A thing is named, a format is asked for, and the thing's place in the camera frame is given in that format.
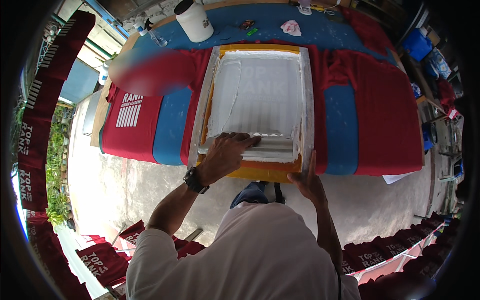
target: black watch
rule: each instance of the black watch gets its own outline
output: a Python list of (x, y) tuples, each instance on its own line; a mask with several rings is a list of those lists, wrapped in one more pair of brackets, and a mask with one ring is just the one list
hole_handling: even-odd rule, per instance
[(191, 167), (183, 177), (183, 180), (189, 189), (199, 194), (204, 194), (210, 188), (210, 186), (203, 186), (198, 182), (198, 179), (195, 177), (196, 169), (196, 167)]

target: white jar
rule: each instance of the white jar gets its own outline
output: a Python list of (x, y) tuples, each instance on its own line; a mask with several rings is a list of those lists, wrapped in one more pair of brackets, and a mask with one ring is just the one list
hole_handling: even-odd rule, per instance
[(108, 78), (108, 68), (110, 67), (110, 63), (112, 60), (106, 60), (102, 68), (100, 69), (100, 76), (98, 77), (98, 83), (101, 85), (105, 85), (105, 81), (107, 81)]
[(212, 36), (213, 27), (203, 5), (194, 0), (183, 0), (175, 7), (174, 13), (188, 39), (193, 43), (203, 42)]

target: hand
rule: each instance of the hand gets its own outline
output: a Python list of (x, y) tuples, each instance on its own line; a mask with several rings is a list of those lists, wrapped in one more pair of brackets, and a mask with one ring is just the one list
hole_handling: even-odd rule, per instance
[(310, 158), (308, 174), (288, 173), (287, 178), (297, 186), (305, 198), (312, 201), (313, 205), (327, 204), (324, 186), (322, 185), (320, 178), (315, 174), (316, 159), (317, 151), (313, 150), (312, 157)]
[(207, 156), (195, 171), (199, 183), (203, 186), (210, 185), (239, 169), (241, 154), (261, 139), (260, 136), (250, 137), (248, 133), (223, 132), (214, 140), (208, 149)]

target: white shirt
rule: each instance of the white shirt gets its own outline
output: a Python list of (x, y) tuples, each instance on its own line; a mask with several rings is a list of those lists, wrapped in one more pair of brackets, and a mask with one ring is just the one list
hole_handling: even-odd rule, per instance
[[(135, 300), (338, 299), (330, 255), (303, 218), (279, 203), (240, 203), (209, 247), (180, 259), (167, 233), (143, 231), (126, 280)], [(341, 282), (343, 300), (360, 300), (356, 278)]]

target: pink rag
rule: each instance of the pink rag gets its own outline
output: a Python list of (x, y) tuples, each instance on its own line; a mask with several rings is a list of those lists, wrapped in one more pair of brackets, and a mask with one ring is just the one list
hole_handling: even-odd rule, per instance
[(300, 26), (295, 20), (286, 21), (280, 28), (291, 36), (301, 36)]

